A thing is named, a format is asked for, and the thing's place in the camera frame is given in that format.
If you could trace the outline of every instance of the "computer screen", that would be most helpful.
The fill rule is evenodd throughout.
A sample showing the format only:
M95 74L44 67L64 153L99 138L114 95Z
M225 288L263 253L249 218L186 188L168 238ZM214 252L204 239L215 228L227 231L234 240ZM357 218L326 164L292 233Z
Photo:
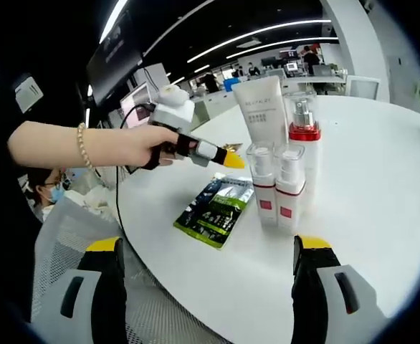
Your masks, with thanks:
M297 63L296 62L287 63L287 71L288 72L296 72L297 71Z
M286 61L293 61L295 59L299 59L299 56L297 55L296 50L286 50L286 51L280 52L280 59L283 59Z
M87 65L87 77L97 106L138 68L142 58L140 51L130 15L125 12Z
M272 66L275 64L277 64L277 58L275 56L261 59L261 65L263 65L264 67Z
M150 101L150 90L148 88L148 84L144 82L120 101L123 117L125 117L134 106ZM138 107L130 114L128 119L125 121L125 125L127 128L138 127L139 125L147 123L149 117L150 113L147 110L143 107Z
M330 77L333 75L333 70L331 69L331 66L328 66L326 64L317 64L315 66L312 66L313 74L316 77Z

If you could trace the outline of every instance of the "hand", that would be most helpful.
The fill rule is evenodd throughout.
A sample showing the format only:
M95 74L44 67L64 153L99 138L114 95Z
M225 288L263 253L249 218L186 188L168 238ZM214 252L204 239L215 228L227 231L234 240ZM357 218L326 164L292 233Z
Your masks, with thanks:
M128 160L131 166L144 166L151 159L151 148L164 142L177 144L178 133L169 129L154 125L142 125L137 128L123 130L129 136ZM159 163L162 166L169 166L173 163L175 156L161 153Z

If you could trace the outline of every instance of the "green package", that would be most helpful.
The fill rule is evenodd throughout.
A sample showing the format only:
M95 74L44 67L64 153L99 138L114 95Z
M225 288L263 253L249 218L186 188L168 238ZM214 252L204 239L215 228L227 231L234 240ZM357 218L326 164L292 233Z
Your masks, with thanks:
M217 173L173 225L219 249L231 234L253 193L249 178Z

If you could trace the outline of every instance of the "clear bottle cap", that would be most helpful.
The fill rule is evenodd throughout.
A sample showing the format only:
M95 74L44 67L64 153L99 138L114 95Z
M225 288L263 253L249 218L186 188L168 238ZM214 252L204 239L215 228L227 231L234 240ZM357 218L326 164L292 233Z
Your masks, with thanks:
M253 143L247 150L253 176L269 176L274 173L274 143Z
M317 93L291 92L286 94L287 114L290 122L300 128L311 128L315 122L315 98Z
M285 182L296 182L304 175L302 156L305 148L301 145L282 145L275 149L277 178Z

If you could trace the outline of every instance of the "white round table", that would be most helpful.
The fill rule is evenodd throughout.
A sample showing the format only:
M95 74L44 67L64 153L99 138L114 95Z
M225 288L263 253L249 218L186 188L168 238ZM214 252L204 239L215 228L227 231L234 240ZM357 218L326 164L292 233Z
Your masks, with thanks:
M372 100L319 96L323 169L312 215L298 229L329 241L394 316L420 278L420 114ZM250 144L239 107L194 135ZM157 280L191 314L234 343L289 343L293 330L293 238L263 229L250 202L223 249L173 227L215 172L189 159L138 171L120 186L127 236Z

